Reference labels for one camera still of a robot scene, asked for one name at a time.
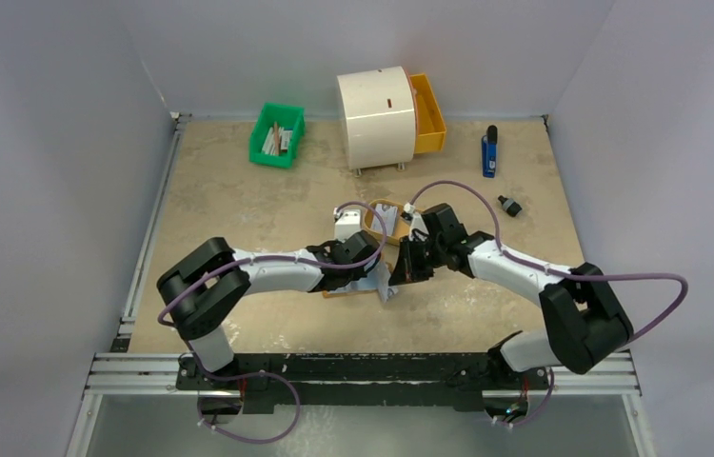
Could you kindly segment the orange oval tray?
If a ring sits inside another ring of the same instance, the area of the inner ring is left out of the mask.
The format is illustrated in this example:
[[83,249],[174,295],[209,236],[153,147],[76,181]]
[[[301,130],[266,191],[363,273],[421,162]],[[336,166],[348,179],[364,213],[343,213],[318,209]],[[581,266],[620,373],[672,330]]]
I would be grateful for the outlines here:
[[405,216],[404,205],[387,199],[375,199],[369,205],[363,214],[363,229],[378,241],[385,233],[387,243],[398,247],[411,230],[412,217]]

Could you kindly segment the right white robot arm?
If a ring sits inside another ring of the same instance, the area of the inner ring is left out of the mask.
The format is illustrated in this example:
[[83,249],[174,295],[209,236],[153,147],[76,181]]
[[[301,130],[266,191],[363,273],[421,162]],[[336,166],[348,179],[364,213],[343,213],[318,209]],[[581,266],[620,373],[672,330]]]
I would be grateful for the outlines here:
[[541,267],[535,258],[506,247],[489,233],[468,233],[448,204],[413,215],[408,235],[399,241],[388,282],[424,282],[441,267],[501,286],[542,313],[543,329],[515,332],[491,348],[487,373],[499,387],[513,386],[532,368],[561,366],[585,374],[634,334],[598,267]]

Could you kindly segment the orange card holder wallet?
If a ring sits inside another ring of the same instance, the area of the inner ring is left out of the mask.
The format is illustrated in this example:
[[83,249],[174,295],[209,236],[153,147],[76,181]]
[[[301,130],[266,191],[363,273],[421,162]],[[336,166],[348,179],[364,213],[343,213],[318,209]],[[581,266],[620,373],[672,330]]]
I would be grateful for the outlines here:
[[372,278],[363,278],[355,282],[351,282],[342,288],[335,290],[324,290],[322,295],[325,298],[335,298],[349,295],[359,295],[373,293],[378,290],[378,281]]

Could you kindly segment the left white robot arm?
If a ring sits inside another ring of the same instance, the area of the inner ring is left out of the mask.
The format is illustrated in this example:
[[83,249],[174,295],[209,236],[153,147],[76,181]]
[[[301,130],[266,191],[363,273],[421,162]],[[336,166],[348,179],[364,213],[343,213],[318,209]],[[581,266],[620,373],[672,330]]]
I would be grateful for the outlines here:
[[162,274],[165,304],[158,322],[175,328],[199,357],[200,376],[212,388],[236,380],[237,364],[223,321],[249,295],[274,291],[333,291],[359,281],[379,262],[382,244],[360,230],[293,252],[255,253],[213,237]]

